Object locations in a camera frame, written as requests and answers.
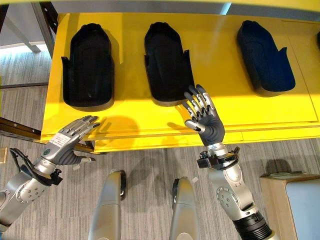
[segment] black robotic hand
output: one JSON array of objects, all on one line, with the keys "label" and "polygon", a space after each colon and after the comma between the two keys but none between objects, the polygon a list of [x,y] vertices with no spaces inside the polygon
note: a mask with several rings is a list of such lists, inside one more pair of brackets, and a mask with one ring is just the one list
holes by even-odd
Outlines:
[{"label": "black robotic hand", "polygon": [[206,147],[221,143],[225,136],[225,128],[209,94],[199,84],[196,87],[190,85],[189,90],[193,95],[185,92],[184,96],[189,100],[192,107],[186,102],[183,102],[182,105],[189,112],[191,119],[186,120],[184,124],[199,133]]}]

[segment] robotic hand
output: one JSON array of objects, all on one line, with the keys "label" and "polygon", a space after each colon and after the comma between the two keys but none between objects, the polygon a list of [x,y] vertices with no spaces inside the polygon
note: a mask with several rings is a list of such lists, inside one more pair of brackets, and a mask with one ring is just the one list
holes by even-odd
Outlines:
[{"label": "robotic hand", "polygon": [[191,119],[185,121],[185,125],[197,131],[207,147],[207,151],[200,153],[197,163],[200,168],[208,168],[217,200],[243,240],[278,240],[243,181],[238,165],[239,148],[228,152],[223,144],[225,128],[209,94],[200,85],[190,86],[189,91],[196,100],[189,92],[184,93],[192,106],[183,103],[191,116]]},{"label": "robotic hand", "polygon": [[[84,135],[100,125],[98,122],[94,123],[97,119],[97,116],[85,116],[62,128],[45,145],[41,156],[33,164],[18,149],[10,149],[19,173],[0,191],[0,233],[5,232],[49,186],[58,185],[62,181],[57,165],[92,161],[90,157],[76,156],[73,150]],[[19,166],[18,156],[22,158],[24,165]]]}]

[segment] white label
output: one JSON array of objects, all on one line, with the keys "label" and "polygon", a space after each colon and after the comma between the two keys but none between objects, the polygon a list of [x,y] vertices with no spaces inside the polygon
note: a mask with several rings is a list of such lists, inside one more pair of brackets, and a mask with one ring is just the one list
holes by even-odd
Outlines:
[{"label": "white label", "polygon": [[49,141],[49,143],[52,143],[56,146],[58,146],[59,148],[61,148],[63,145],[65,145],[71,138],[63,135],[61,133],[57,133],[56,135],[54,135],[54,137]]}]

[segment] sticker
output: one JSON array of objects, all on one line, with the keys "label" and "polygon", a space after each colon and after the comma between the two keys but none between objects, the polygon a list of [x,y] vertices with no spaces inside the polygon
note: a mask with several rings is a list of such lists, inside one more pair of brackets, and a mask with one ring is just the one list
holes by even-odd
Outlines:
[{"label": "sticker", "polygon": [[50,153],[50,148],[46,149],[46,150],[43,152],[44,155],[48,155],[49,153]]},{"label": "sticker", "polygon": [[61,133],[57,133],[56,135],[54,135],[54,137],[49,141],[49,143],[52,143],[56,146],[58,146],[59,148],[61,148],[63,145],[65,145],[71,138],[63,135]]}]

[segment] cardboard box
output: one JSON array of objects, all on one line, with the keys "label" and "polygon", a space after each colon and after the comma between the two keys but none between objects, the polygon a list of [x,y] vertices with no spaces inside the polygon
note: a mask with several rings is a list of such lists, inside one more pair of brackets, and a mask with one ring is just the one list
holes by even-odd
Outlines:
[{"label": "cardboard box", "polygon": [[260,177],[269,226],[281,240],[298,240],[286,185],[290,182],[320,179],[317,174],[274,174]]}]

